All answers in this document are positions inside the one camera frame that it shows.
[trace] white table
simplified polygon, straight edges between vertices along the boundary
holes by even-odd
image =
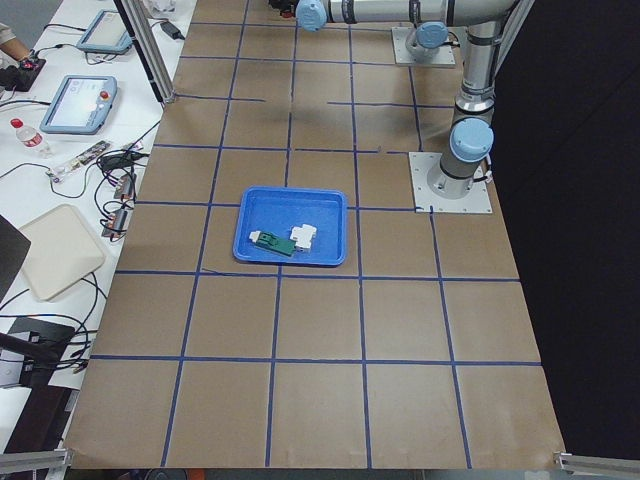
[[[177,0],[176,11],[170,15],[172,23],[182,31],[184,36],[187,35],[196,1]],[[111,1],[64,0],[51,22],[84,28],[89,25],[101,9],[115,9],[115,6]],[[170,39],[159,26],[154,27],[153,32],[167,70],[173,77],[183,41]],[[42,34],[35,49],[50,47],[58,43],[75,44],[79,38],[78,33],[70,29],[51,27]],[[63,77],[68,74],[111,75],[118,81],[118,95],[114,107],[105,125],[95,135],[47,135],[47,141],[54,152],[53,157],[48,159],[40,159],[27,152],[15,138],[14,129],[9,124],[11,118],[20,117],[26,124],[38,128],[47,107],[18,104],[19,107],[12,105],[0,108],[0,174],[24,162],[57,166],[70,160],[99,140],[108,139],[113,141],[115,146],[122,146],[142,135],[162,115],[162,107],[153,95],[135,48],[131,48],[125,55],[116,57],[112,62],[99,65],[88,65],[84,54],[72,47],[45,50],[41,53],[41,58],[45,58],[47,64],[33,87],[29,92],[17,93],[14,99],[51,101]],[[5,93],[0,102],[6,100],[8,96]],[[145,152],[150,151],[154,137],[155,130],[145,137]],[[138,178],[141,179],[144,169],[139,170]],[[75,172],[64,182],[56,185],[56,189],[67,195],[76,195],[82,190],[84,173],[84,169]],[[86,193],[78,199],[70,200],[54,195],[50,191],[49,179],[45,175],[44,169],[30,166],[22,167],[0,180],[0,214],[16,227],[21,227],[58,205],[71,204],[78,208],[96,235],[100,236],[102,227],[99,224],[99,219],[101,216],[94,204],[93,193],[102,179],[102,175],[97,168],[93,167],[88,178]],[[98,200],[102,204],[110,200],[112,196],[113,189],[103,185],[98,193]],[[103,243],[108,252],[107,259],[95,274],[100,287],[108,292],[122,242],[112,243],[108,239],[103,239]],[[25,288],[28,288],[26,280],[22,274],[19,274],[5,299],[11,298]],[[82,319],[91,307],[93,296],[94,288],[91,285],[78,282],[48,302],[39,301],[31,292],[28,292],[8,305],[1,313],[15,315],[60,313]],[[103,307],[104,300],[100,299],[96,310],[87,321],[88,329],[98,328]],[[51,318],[45,320],[74,326],[71,321]],[[12,323],[12,319],[0,319],[0,331],[7,332]],[[69,349],[65,357],[73,350],[75,349]],[[82,379],[82,373],[73,374],[72,369],[67,369],[55,372],[50,384],[78,389],[82,384]],[[28,388],[0,389],[0,451],[6,447],[28,395]]]

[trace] blue tray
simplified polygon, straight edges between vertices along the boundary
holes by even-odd
[[[254,230],[289,238],[303,223],[316,227],[310,252],[287,257],[257,247]],[[240,205],[233,254],[238,260],[261,263],[336,266],[347,256],[347,197],[337,190],[250,187]]]

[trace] tablet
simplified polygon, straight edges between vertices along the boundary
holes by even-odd
[[[131,37],[115,10],[101,10],[84,32],[76,47],[88,53],[120,55],[131,48]]]
[[[107,119],[117,92],[114,77],[67,75],[42,119],[40,130],[93,135]]]

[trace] metal post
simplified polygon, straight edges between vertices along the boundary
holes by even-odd
[[[153,94],[159,102],[165,104],[173,102],[176,97],[173,83],[144,14],[142,3],[139,0],[114,0],[114,3],[133,40]]]
[[[556,453],[555,460],[560,469],[570,473],[640,478],[640,461],[637,460],[581,457],[570,453]]]
[[[28,472],[71,465],[71,450],[51,452],[4,453],[0,455],[0,474]]]
[[[504,59],[509,53],[511,45],[515,42],[516,36],[518,35],[518,32],[520,32],[520,29],[522,28],[527,15],[529,15],[531,7],[533,7],[535,1],[536,0],[520,0],[518,6],[511,13],[502,36],[502,47],[498,54],[498,66],[496,68],[496,72],[500,70],[502,62],[504,62]]]

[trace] metal bracket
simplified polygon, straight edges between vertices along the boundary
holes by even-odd
[[[581,457],[570,453],[554,454],[560,469],[570,473],[607,475],[618,478],[640,478],[640,461],[616,458]]]
[[[412,27],[392,27],[393,51],[398,65],[415,65],[417,67],[455,68],[456,59],[450,46],[435,48],[433,54],[424,58],[416,58],[407,50],[407,37]]]
[[[0,474],[68,467],[73,453],[69,449],[50,452],[4,453],[0,455]]]
[[[441,153],[410,152],[411,182],[413,183],[413,199],[416,212],[435,213],[493,213],[491,201],[484,182],[474,183],[471,191],[459,200],[449,200],[436,195],[429,187],[427,174],[433,165],[440,161]],[[478,167],[476,177],[482,176],[482,168]]]

